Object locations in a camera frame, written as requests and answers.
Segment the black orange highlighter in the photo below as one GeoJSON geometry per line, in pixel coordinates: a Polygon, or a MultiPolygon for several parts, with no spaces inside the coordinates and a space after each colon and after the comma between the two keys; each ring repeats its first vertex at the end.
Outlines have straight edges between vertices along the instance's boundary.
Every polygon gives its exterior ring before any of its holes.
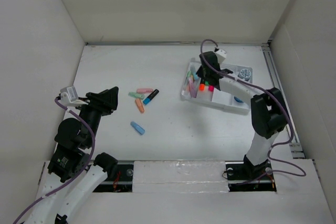
{"type": "Polygon", "coordinates": [[[206,81],[204,79],[200,80],[200,84],[199,84],[199,90],[200,91],[204,91],[205,90],[205,87],[206,87],[205,82],[206,81]]]}

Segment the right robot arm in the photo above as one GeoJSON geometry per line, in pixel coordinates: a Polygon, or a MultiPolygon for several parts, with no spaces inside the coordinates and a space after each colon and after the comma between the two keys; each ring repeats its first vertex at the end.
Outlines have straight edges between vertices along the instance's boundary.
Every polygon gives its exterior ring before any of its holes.
{"type": "Polygon", "coordinates": [[[216,90],[233,95],[247,104],[255,131],[250,149],[241,164],[227,165],[228,179],[242,180],[245,184],[267,174],[269,153],[280,132],[289,122],[284,97],[277,88],[265,89],[251,83],[251,71],[238,73],[222,69],[224,53],[219,49],[200,54],[201,66],[197,75],[216,90]]]}

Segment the black blue highlighter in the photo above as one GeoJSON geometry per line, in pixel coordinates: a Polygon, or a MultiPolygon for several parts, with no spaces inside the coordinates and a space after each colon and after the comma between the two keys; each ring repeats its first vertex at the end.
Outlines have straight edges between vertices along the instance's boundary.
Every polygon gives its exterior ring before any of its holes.
{"type": "Polygon", "coordinates": [[[148,103],[150,103],[154,97],[156,97],[159,93],[158,89],[153,90],[144,100],[143,100],[143,104],[147,105],[148,103]]]}

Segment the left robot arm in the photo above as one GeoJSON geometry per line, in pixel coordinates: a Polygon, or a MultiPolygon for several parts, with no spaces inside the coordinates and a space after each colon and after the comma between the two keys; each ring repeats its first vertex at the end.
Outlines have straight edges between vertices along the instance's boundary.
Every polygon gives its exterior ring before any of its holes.
{"type": "Polygon", "coordinates": [[[103,116],[118,107],[119,88],[88,92],[84,98],[75,87],[60,90],[55,103],[70,118],[63,120],[54,138],[56,150],[47,166],[43,194],[16,219],[19,223],[26,212],[25,223],[70,223],[71,217],[104,180],[117,175],[118,160],[103,152],[93,157],[96,135],[103,116]]]}

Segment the pastel purple highlighter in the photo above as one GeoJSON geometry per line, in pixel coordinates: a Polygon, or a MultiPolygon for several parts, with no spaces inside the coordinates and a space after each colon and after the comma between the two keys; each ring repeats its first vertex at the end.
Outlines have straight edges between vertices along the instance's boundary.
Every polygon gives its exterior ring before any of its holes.
{"type": "Polygon", "coordinates": [[[193,85],[190,85],[190,95],[192,98],[196,98],[197,97],[197,85],[198,81],[194,81],[194,84],[193,85]]]}

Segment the blue tape roll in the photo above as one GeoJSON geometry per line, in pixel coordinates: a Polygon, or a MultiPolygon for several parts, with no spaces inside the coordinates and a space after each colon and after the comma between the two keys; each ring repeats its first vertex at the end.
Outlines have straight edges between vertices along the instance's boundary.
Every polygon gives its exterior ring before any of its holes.
{"type": "Polygon", "coordinates": [[[249,69],[244,68],[239,71],[238,76],[245,81],[249,81],[252,77],[252,72],[249,69]]]}
{"type": "Polygon", "coordinates": [[[234,97],[234,100],[238,103],[244,103],[241,99],[239,99],[238,97],[234,97]]]}

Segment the pastel green clear highlighter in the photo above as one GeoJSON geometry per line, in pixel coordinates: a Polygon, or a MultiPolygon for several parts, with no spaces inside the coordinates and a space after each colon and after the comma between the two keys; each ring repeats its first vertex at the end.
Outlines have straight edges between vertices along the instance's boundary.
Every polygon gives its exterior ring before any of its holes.
{"type": "Polygon", "coordinates": [[[186,80],[185,80],[185,83],[184,83],[184,86],[183,86],[184,95],[188,95],[189,92],[190,92],[190,86],[189,86],[189,81],[190,80],[193,80],[193,77],[192,77],[191,71],[189,70],[187,75],[186,75],[186,80]]]}

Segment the pastel blue short highlighter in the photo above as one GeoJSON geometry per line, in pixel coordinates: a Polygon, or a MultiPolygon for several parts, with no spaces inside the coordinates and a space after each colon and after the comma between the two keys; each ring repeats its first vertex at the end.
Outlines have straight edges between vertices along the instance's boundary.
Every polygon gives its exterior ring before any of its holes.
{"type": "Polygon", "coordinates": [[[130,123],[130,125],[140,134],[140,135],[143,135],[145,133],[145,130],[139,126],[137,123],[135,123],[134,121],[132,121],[130,123]]]}

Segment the pastel blue clear highlighter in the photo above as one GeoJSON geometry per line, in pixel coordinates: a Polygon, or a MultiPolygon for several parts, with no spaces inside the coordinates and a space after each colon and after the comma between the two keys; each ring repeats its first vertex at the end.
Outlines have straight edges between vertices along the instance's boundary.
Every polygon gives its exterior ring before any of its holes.
{"type": "Polygon", "coordinates": [[[199,77],[197,75],[197,71],[194,65],[190,65],[190,71],[191,71],[194,81],[197,81],[199,77]]]}

